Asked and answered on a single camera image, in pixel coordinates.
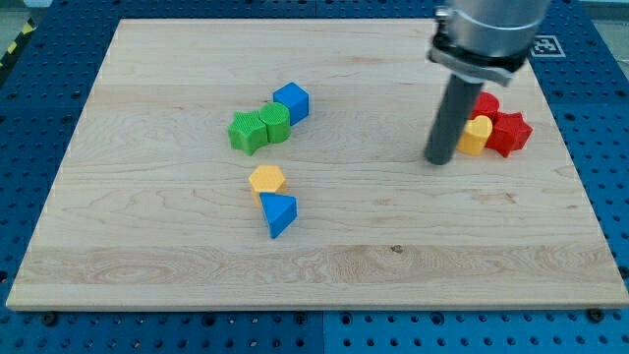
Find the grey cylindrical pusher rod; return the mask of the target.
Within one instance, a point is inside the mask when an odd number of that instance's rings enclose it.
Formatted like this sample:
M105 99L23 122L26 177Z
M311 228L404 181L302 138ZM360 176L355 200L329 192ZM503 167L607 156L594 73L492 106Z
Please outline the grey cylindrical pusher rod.
M452 159L483 85L450 76L424 149L426 161L445 165Z

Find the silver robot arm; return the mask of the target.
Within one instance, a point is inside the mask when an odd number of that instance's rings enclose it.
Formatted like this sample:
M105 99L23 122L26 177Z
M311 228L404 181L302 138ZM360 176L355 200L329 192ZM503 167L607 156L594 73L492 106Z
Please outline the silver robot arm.
M428 59L450 71L430 129L425 159L453 157L485 82L503 87L523 66L549 0L449 0L434 8Z

